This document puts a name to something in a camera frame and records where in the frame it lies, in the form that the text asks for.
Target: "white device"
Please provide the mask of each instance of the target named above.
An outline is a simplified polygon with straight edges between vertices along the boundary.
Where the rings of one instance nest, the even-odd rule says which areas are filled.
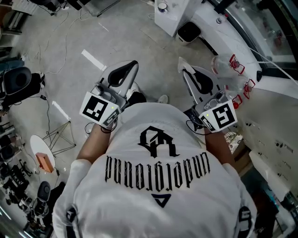
[[[91,92],[86,93],[80,115],[101,127],[110,128],[109,125],[128,105],[126,93],[131,88],[138,69],[139,64],[135,60],[123,61],[106,68]]]
[[[233,102],[221,89],[215,74],[201,67],[191,66],[182,58],[179,58],[178,71],[182,73],[194,99],[194,113],[212,133],[237,123]]]
[[[199,119],[214,133],[219,132],[230,125],[237,123],[237,117],[232,100],[219,103],[200,114]]]
[[[121,113],[120,107],[101,96],[87,92],[80,115],[107,128]]]

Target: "white t-shirt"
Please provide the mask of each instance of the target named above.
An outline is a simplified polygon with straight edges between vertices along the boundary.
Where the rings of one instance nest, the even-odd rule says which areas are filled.
[[[201,148],[186,120],[171,105],[127,108],[106,154],[72,163],[54,207],[57,237],[66,237],[72,204],[84,238],[229,238],[242,205],[255,218],[237,172]]]

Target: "office chair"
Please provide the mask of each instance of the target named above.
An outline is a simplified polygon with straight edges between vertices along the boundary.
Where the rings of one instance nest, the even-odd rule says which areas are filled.
[[[51,194],[50,184],[47,181],[43,181],[39,186],[39,189],[37,192],[37,198],[33,204],[34,215],[37,218],[44,218],[48,214],[49,208],[47,205],[47,201],[50,198],[50,194]]]
[[[12,69],[0,78],[0,103],[3,109],[37,94],[41,90],[44,77],[31,73],[26,67]]]

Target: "concrete floor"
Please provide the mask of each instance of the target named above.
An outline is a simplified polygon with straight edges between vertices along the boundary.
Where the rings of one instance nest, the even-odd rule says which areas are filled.
[[[57,155],[55,167],[60,171],[57,184],[67,181],[70,165],[86,140],[84,127],[89,121],[79,115],[79,109],[86,91],[92,89],[102,74],[101,70],[81,54],[83,50],[106,66],[123,60],[137,60],[139,71],[135,81],[149,100],[157,100],[162,94],[167,94],[170,104],[182,111],[192,106],[192,99],[177,71],[178,58],[181,56],[192,65],[210,70],[213,55],[200,40],[195,40],[188,46],[178,45],[175,38],[168,36],[147,17],[153,12],[153,7],[140,0],[122,0],[99,18],[84,14],[82,19],[88,18],[87,20],[76,20],[73,24],[79,16],[79,12],[74,9],[59,11],[57,16],[50,16],[39,8],[35,15],[28,18],[14,51],[27,55],[25,66],[32,72],[57,72],[61,68],[65,57],[65,36],[68,32],[65,66],[58,74],[46,73],[46,87],[41,93],[50,103],[51,130],[67,122],[52,105],[55,101],[71,118],[72,132],[77,144],[76,148]],[[66,21],[53,32],[67,15]],[[27,144],[26,150],[32,156],[30,137],[33,134],[41,137],[46,135],[46,112],[46,101],[29,98],[19,106],[12,106],[9,113],[17,132]],[[32,158],[25,154],[19,157],[27,161],[28,167],[34,170]],[[57,180],[56,172],[41,172],[39,177],[41,181],[48,181],[52,187]],[[39,178],[33,175],[29,180],[28,193],[35,198]],[[18,223],[23,224],[26,221],[16,214],[12,216],[19,220]]]

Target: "round white tabletop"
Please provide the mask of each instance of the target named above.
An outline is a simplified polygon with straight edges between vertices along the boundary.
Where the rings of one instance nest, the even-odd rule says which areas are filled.
[[[32,149],[34,155],[36,153],[46,154],[48,156],[51,164],[52,164],[52,167],[55,168],[54,155],[53,155],[51,149],[48,147],[48,145],[46,144],[46,142],[42,138],[40,138],[37,135],[31,136],[30,145],[31,145],[31,149]]]

